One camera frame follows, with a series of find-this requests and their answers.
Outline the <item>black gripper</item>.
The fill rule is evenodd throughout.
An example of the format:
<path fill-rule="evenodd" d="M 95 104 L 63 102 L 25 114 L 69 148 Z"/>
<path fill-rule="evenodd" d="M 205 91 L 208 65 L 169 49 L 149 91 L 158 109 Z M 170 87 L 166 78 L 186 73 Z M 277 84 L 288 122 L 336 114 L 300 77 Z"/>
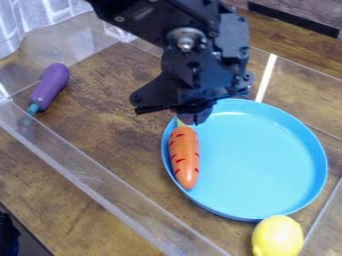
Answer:
<path fill-rule="evenodd" d="M 246 95 L 254 75 L 246 70 L 249 50 L 233 58 L 205 51 L 166 50 L 162 73 L 130 95 L 138 114 L 170 109 L 185 125 L 201 125 L 218 100 Z"/>

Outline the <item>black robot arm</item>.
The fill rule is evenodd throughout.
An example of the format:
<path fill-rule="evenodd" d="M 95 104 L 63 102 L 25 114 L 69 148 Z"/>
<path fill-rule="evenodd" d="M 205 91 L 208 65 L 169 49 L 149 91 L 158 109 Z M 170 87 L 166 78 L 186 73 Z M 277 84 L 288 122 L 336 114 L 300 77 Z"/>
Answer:
<path fill-rule="evenodd" d="M 135 112 L 202 124 L 221 99 L 249 93 L 248 19 L 222 0 L 86 0 L 103 21 L 164 49 L 162 73 L 130 96 Z"/>

